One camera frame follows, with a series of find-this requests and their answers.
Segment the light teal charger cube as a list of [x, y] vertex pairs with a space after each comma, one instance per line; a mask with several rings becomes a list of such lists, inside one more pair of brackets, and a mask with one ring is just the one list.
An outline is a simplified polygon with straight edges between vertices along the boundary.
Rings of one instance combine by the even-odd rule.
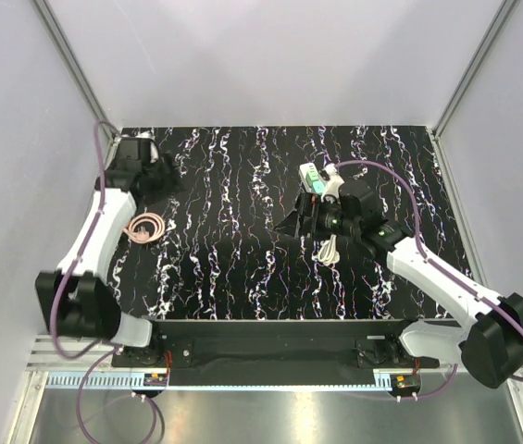
[[318, 194], [318, 195], [322, 195], [325, 191], [325, 185], [320, 180], [313, 181], [311, 188], [312, 188], [313, 193]]

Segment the green usb charger plug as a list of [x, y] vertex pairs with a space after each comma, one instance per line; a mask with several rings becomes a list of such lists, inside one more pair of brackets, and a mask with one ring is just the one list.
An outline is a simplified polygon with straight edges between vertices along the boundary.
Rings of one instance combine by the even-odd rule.
[[318, 172], [314, 168], [309, 168], [306, 172], [306, 180], [309, 183], [314, 183], [316, 181], [320, 181]]

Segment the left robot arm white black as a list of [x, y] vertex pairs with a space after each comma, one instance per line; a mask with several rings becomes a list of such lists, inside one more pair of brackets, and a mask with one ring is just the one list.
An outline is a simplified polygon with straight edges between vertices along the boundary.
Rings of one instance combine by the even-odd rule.
[[110, 162], [101, 162], [89, 213], [69, 252], [53, 271], [42, 271], [35, 290], [57, 353], [66, 352], [63, 338], [89, 339], [132, 348], [146, 366], [158, 364], [165, 344], [155, 338], [152, 322], [127, 314], [118, 305], [106, 279], [120, 239], [144, 246], [160, 241], [168, 230], [156, 213], [139, 213], [138, 206], [177, 185], [169, 154], [160, 151], [148, 133], [121, 135]]

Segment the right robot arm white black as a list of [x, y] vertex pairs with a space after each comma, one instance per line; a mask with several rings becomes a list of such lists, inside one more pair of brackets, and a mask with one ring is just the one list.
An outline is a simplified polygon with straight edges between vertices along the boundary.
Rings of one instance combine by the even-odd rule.
[[385, 343], [396, 366], [417, 357], [461, 364], [485, 387], [496, 389], [523, 366], [523, 297], [489, 290], [444, 262], [420, 244], [406, 225], [388, 219], [374, 191], [365, 183], [341, 183], [321, 196], [301, 191], [276, 232], [293, 238], [339, 240], [404, 278], [440, 304], [456, 324], [409, 322]]

